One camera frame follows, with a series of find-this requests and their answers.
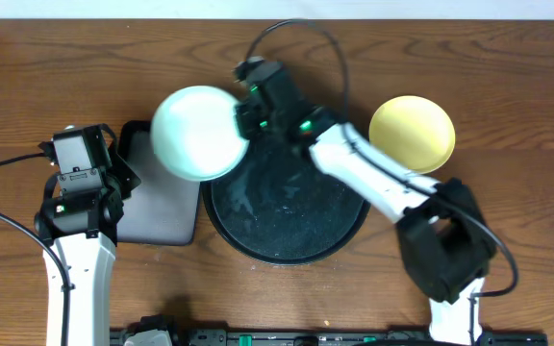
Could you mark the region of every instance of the wood grain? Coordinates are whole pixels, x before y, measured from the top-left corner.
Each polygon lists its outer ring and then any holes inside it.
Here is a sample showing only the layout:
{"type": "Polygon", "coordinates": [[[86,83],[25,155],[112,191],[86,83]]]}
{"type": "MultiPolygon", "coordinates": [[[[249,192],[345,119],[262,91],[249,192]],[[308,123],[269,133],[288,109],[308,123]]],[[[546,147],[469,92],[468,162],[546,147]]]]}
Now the wood grain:
{"type": "MultiPolygon", "coordinates": [[[[35,152],[68,124],[119,130],[150,119],[171,92],[213,85],[235,94],[231,69],[264,21],[0,20],[0,160],[35,152]]],[[[350,64],[352,121],[365,133],[396,95],[440,104],[457,149],[434,173],[470,185],[490,225],[518,260],[515,294],[484,301],[495,330],[536,330],[554,345],[554,22],[337,21],[324,23],[350,64]]],[[[268,37],[260,54],[286,62],[317,102],[340,105],[330,47],[297,28],[268,37]]],[[[33,224],[45,161],[0,168],[0,211],[33,224]]],[[[187,247],[120,244],[112,325],[172,313],[183,327],[375,330],[425,325],[425,298],[402,269],[392,226],[372,211],[341,251],[278,267],[248,259],[201,208],[187,247]]],[[[0,223],[0,345],[45,339],[47,285],[39,249],[0,223]]],[[[498,257],[486,289],[510,278],[498,257]]]]}

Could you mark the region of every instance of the green light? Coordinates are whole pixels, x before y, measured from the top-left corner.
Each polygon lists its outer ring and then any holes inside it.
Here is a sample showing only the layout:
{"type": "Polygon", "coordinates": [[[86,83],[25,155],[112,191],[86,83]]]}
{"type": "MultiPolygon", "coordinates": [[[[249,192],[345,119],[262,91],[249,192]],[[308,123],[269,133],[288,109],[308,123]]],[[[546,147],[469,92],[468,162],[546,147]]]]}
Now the green light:
{"type": "Polygon", "coordinates": [[[312,122],[307,120],[304,123],[300,124],[300,129],[303,131],[310,131],[312,129],[312,122]]]}

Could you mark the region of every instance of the wooden surface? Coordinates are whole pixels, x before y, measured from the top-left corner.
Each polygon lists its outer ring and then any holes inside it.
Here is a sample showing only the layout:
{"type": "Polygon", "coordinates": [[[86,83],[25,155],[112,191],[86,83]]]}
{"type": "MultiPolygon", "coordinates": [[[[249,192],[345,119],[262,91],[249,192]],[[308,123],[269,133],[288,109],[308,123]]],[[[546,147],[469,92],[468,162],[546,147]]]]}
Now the wooden surface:
{"type": "MultiPolygon", "coordinates": [[[[0,160],[36,152],[68,124],[119,130],[150,119],[186,86],[236,94],[231,69],[268,23],[235,21],[0,21],[0,160]]],[[[374,110],[414,94],[453,119],[457,148],[433,175],[460,177],[520,266],[517,291],[483,302],[496,330],[534,330],[554,345],[554,22],[343,21],[326,23],[346,50],[351,116],[365,133],[374,110]]],[[[317,102],[339,105],[330,47],[302,29],[269,37],[261,53],[287,62],[317,102]]],[[[33,160],[0,168],[0,211],[33,225],[53,172],[33,160]]],[[[497,257],[486,289],[510,273],[497,257]]],[[[256,329],[385,329],[426,325],[392,226],[377,211],[341,251],[277,267],[246,258],[200,209],[188,247],[120,244],[111,321],[158,312],[183,327],[205,322],[256,329]]],[[[41,253],[0,222],[0,345],[44,342],[47,285],[41,253]]]]}

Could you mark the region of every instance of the white wall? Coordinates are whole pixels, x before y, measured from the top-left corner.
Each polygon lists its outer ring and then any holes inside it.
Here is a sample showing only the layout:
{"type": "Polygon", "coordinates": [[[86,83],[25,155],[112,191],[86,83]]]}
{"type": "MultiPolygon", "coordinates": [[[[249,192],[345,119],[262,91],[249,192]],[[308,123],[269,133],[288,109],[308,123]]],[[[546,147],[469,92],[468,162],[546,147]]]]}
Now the white wall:
{"type": "Polygon", "coordinates": [[[554,19],[554,0],[0,0],[0,18],[554,19]]]}

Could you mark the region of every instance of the yellow bowl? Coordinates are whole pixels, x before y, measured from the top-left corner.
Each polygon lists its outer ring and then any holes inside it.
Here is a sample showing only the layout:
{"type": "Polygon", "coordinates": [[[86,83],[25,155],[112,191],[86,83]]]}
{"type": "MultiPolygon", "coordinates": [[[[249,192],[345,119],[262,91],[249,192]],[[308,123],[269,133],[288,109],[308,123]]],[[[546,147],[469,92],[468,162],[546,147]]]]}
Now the yellow bowl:
{"type": "Polygon", "coordinates": [[[440,106],[422,97],[400,96],[373,114],[369,141],[409,169],[429,173],[450,158],[455,133],[440,106]]]}

